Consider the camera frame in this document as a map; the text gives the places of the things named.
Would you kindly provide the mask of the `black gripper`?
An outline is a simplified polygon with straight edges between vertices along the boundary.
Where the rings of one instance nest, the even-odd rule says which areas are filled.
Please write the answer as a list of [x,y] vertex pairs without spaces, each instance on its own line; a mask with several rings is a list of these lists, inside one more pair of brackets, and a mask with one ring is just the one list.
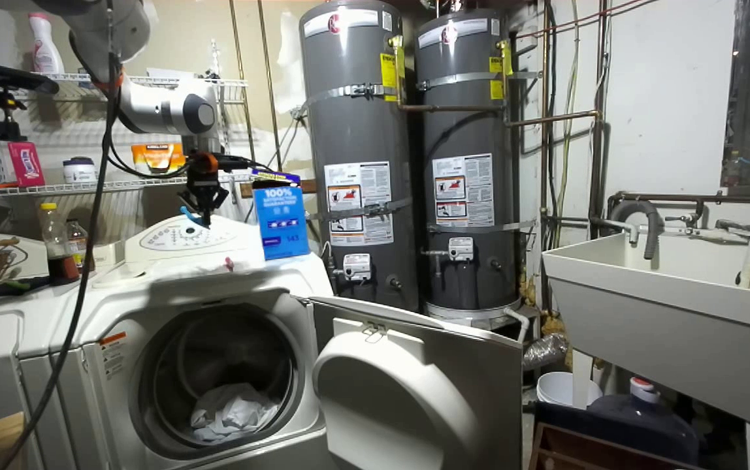
[[187,159],[187,189],[180,198],[189,214],[201,224],[212,224],[212,214],[222,206],[227,190],[221,186],[221,172],[251,170],[255,163],[235,154],[193,151]]

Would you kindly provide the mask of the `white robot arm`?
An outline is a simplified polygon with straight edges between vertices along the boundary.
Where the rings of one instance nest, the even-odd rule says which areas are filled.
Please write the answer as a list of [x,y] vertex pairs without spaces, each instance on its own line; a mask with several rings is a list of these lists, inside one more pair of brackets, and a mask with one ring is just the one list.
[[227,190],[218,172],[247,167],[222,146],[221,83],[187,76],[175,83],[141,82],[129,62],[153,39],[146,0],[34,0],[68,26],[68,41],[91,83],[107,97],[107,110],[134,134],[175,134],[187,151],[180,198],[193,221],[212,224]]

